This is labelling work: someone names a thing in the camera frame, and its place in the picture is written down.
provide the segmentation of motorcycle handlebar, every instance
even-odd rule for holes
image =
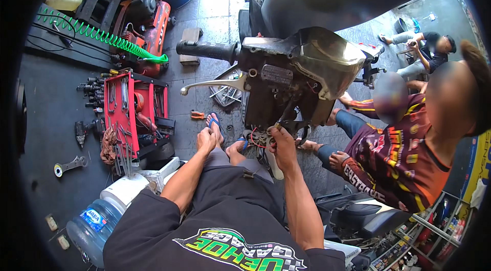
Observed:
[[[237,46],[237,42],[222,44],[181,40],[177,43],[176,53],[225,60],[233,65],[237,58]]]

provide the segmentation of wooden block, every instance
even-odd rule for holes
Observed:
[[[199,37],[203,34],[201,28],[186,28],[183,31],[183,37],[181,40],[198,41]],[[179,62],[182,65],[199,65],[199,58],[196,56],[189,56],[186,54],[179,55]]]

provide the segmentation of gray pants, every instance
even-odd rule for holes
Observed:
[[[415,36],[416,34],[414,31],[405,31],[398,35],[391,36],[390,39],[392,40],[392,44],[401,44],[406,43],[409,39],[414,39]],[[423,45],[424,43],[420,41],[419,47],[421,48]],[[410,64],[405,68],[397,70],[397,74],[401,75],[404,80],[407,80],[410,76],[417,76],[419,74],[427,73],[428,71],[420,59],[417,59],[413,64]]]
[[[214,148],[213,151],[210,152],[208,157],[205,160],[205,164],[203,167],[207,166],[222,166],[222,165],[230,165],[230,159],[227,154],[221,148]],[[255,175],[262,177],[263,179],[273,183],[273,178],[267,169],[262,166],[257,159],[245,159],[237,164],[237,166],[243,166],[247,170],[251,171]]]

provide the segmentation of mechanic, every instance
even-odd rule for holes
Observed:
[[[245,140],[225,153],[218,117],[207,121],[196,154],[161,195],[142,190],[126,210],[104,246],[106,270],[345,270],[344,253],[323,248],[321,217],[292,136],[271,130],[285,175],[288,232],[271,176],[239,153]]]
[[[397,70],[404,80],[407,80],[409,76],[433,73],[438,66],[448,61],[449,53],[457,51],[455,41],[451,36],[441,36],[433,31],[420,33],[405,31],[390,38],[380,33],[378,38],[387,45],[405,43],[414,50],[416,60],[407,67]]]
[[[460,139],[491,128],[489,67],[469,41],[461,47],[464,60],[446,65],[427,86],[420,85],[426,94],[408,96],[401,121],[378,129],[337,108],[326,125],[337,124],[350,137],[344,152],[312,141],[300,148],[315,151],[324,168],[388,206],[411,213],[425,210],[445,186]],[[347,93],[339,100],[378,119],[373,100],[353,101]]]

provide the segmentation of orange pliers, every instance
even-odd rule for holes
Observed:
[[[204,112],[197,112],[197,111],[191,110],[191,119],[203,120],[204,118],[205,118]]]

